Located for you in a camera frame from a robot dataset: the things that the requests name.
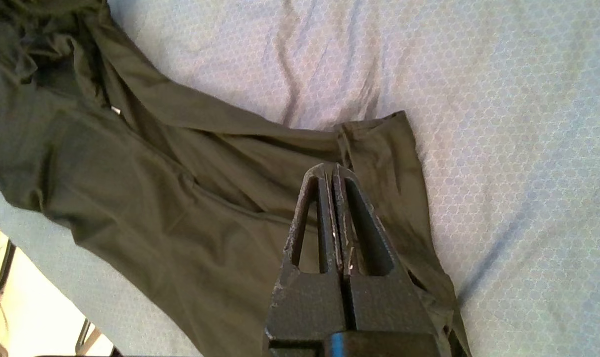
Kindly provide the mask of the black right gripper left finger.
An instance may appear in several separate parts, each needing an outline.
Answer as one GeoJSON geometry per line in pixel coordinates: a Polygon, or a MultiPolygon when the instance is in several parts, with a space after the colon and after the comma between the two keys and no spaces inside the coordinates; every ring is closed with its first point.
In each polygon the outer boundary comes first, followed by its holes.
{"type": "Polygon", "coordinates": [[[327,337],[346,328],[342,254],[332,167],[319,164],[302,179],[264,328],[264,355],[323,355],[327,337]],[[311,203],[317,208],[318,273],[300,269],[311,203]]]}

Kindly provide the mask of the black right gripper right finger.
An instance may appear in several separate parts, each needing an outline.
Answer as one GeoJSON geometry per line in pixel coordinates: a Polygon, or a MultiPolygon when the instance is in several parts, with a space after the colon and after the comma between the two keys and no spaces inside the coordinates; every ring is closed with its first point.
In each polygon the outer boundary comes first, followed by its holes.
{"type": "Polygon", "coordinates": [[[332,174],[345,332],[336,348],[436,348],[436,332],[386,229],[352,170],[332,174]]]}

